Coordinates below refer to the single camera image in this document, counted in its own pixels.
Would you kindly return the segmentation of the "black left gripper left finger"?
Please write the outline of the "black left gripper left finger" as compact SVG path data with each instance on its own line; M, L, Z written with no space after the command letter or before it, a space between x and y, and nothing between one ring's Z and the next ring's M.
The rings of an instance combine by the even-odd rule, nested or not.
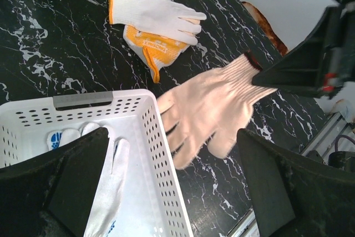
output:
M83 236L109 143L101 127L1 168L1 236Z

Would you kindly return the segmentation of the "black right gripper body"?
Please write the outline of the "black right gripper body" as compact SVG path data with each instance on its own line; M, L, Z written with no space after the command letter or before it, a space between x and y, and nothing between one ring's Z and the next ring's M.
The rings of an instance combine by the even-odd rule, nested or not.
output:
M354 0L335 0L329 10L326 39L323 44L324 93L337 93L354 81Z

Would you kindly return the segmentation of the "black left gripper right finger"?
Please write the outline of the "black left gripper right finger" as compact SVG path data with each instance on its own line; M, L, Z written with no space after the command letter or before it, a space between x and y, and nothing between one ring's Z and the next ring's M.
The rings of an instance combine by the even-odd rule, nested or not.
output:
M237 146L261 236L354 236L354 174L240 129Z

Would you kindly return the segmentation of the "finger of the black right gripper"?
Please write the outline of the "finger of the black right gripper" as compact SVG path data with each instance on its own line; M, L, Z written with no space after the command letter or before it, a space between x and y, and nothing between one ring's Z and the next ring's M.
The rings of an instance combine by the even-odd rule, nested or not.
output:
M323 44L326 39L329 6L306 39L285 54L272 66L264 68L252 78L252 84L259 87L276 88L292 94L311 97L335 97L337 93L322 91Z

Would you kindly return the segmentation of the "cream inside-out glove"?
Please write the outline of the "cream inside-out glove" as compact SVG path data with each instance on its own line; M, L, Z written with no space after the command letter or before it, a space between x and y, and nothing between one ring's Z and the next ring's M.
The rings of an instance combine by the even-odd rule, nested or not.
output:
M176 169L185 169L203 144L220 159L237 142L237 132L247 127L253 105L275 92L252 79L260 67L244 53L222 68L200 73L158 98L158 107L174 153Z

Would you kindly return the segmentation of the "white storage basket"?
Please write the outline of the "white storage basket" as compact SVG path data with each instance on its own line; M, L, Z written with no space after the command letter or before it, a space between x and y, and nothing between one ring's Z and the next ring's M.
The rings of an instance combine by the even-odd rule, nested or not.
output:
M192 236L158 105L146 89L60 95L1 105L1 167L48 154L48 134L109 125L130 143L111 236Z

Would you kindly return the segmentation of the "white glove orange cuff top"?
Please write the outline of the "white glove orange cuff top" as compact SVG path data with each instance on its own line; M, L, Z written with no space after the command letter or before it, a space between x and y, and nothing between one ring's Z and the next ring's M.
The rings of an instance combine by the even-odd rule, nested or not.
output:
M206 15L172 0L109 0L109 23L130 25L135 29L174 39L190 46Z

